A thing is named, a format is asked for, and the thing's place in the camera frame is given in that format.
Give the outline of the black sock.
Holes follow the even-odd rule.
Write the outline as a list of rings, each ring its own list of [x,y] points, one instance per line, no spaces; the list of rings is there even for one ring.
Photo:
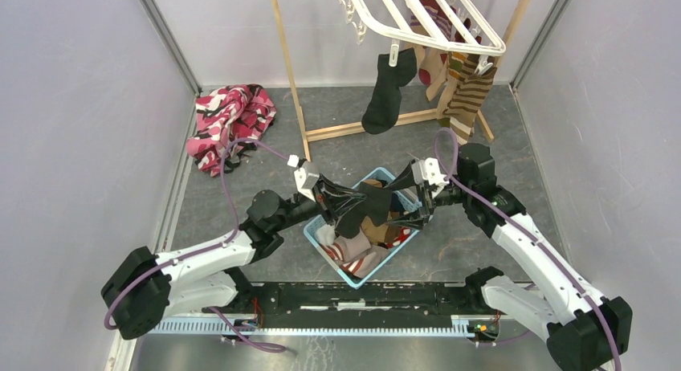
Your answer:
[[[394,67],[389,65],[389,54],[377,57],[377,80],[361,119],[362,128],[368,134],[384,133],[397,123],[402,102],[400,88],[416,76],[417,66],[412,47],[398,52]]]
[[[336,223],[335,232],[344,238],[355,237],[365,218],[380,226],[388,221],[393,191],[386,189],[379,181],[362,181],[357,192],[364,197]]]

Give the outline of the brown striped sock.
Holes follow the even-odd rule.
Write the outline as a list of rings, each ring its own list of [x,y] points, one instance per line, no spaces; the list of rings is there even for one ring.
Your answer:
[[[483,74],[459,74],[453,96],[450,98],[443,115],[455,134],[457,142],[465,145],[474,128],[475,118],[493,85],[498,67],[492,66]]]

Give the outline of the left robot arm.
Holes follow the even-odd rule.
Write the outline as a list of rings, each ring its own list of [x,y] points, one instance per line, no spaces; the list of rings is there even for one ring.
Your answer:
[[[261,190],[247,217],[233,230],[182,250],[154,254],[138,247],[125,257],[100,295],[108,310],[104,327],[125,340],[150,332],[167,317],[223,306],[244,312],[252,291],[240,269],[269,257],[283,244],[280,231],[316,216],[336,221],[367,200],[367,194],[326,179],[312,195],[283,199]]]

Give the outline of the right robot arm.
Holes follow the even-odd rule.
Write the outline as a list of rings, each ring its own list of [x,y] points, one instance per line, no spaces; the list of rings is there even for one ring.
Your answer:
[[[557,252],[526,207],[498,184],[489,147],[459,147],[450,171],[436,158],[412,160],[387,187],[417,190],[421,207],[396,221],[414,229],[423,228],[440,206],[461,205],[467,219],[503,248],[537,289],[486,267],[466,279],[463,300],[470,311],[491,308],[522,324],[545,343],[562,370],[623,368],[631,306],[621,296],[605,296]]]

